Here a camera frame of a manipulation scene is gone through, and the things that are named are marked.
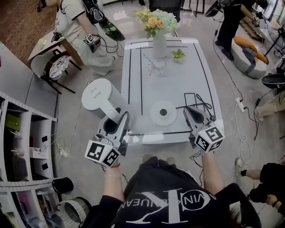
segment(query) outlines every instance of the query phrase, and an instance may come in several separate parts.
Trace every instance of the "small succulent plant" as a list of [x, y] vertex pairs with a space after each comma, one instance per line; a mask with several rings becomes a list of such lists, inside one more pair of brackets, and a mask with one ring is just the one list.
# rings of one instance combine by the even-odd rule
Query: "small succulent plant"
[[186, 57], [185, 53], [181, 49], [178, 49], [177, 52], [172, 51], [171, 54], [177, 62], [182, 62]]

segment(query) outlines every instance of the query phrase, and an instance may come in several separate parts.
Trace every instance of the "red bracelet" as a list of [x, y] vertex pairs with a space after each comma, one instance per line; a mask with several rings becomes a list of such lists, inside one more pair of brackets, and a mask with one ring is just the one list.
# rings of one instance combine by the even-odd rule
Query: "red bracelet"
[[121, 163], [119, 163], [119, 164], [116, 165], [116, 166], [112, 166], [111, 168], [118, 168], [120, 165], [121, 165]]

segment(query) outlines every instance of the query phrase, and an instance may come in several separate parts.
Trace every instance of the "yellow flower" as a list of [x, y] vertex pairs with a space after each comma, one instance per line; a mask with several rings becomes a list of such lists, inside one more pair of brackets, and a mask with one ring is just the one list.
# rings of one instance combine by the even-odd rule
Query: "yellow flower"
[[155, 17], [151, 17], [148, 19], [148, 23], [151, 25], [151, 27], [154, 27], [157, 23], [157, 19]]
[[164, 22], [163, 22], [162, 20], [159, 20], [156, 25], [157, 25], [157, 27], [159, 27], [160, 29], [164, 28]]

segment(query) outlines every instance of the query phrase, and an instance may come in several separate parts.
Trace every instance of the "person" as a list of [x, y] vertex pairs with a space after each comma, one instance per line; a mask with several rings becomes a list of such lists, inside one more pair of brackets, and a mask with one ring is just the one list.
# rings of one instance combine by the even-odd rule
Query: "person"
[[223, 47], [222, 53], [231, 61], [234, 60], [231, 53], [232, 39], [236, 35], [240, 20], [246, 16], [257, 26], [250, 12], [254, 3], [255, 0], [232, 0], [229, 6], [224, 7], [224, 21], [215, 44]]
[[82, 228], [241, 227], [230, 205], [240, 202], [241, 224], [261, 228], [260, 219], [236, 183], [225, 187], [214, 154], [202, 153], [204, 188], [167, 161], [146, 155], [125, 191], [119, 164], [107, 168], [104, 193]]
[[48, 7], [57, 7], [55, 30], [77, 51], [84, 65], [90, 66], [101, 76], [114, 69], [117, 55], [108, 56], [101, 46], [92, 53], [82, 40], [87, 34], [96, 36], [99, 32], [87, 18], [81, 0], [45, 0], [45, 2]]
[[285, 176], [284, 165], [268, 163], [262, 167], [262, 170], [246, 170], [241, 159], [237, 158], [236, 175], [260, 180], [261, 184], [250, 191], [248, 198], [256, 203], [267, 203], [285, 216], [285, 205], [282, 203], [285, 202], [284, 184], [280, 178]]

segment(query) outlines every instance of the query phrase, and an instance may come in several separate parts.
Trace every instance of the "white cylindrical container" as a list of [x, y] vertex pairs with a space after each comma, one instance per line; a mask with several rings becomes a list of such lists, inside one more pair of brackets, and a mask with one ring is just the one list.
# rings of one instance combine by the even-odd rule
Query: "white cylindrical container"
[[126, 111], [130, 113], [130, 120], [133, 119], [130, 105], [107, 79], [100, 78], [91, 82], [85, 88], [81, 101], [84, 108], [94, 111], [101, 119], [107, 115], [118, 123]]

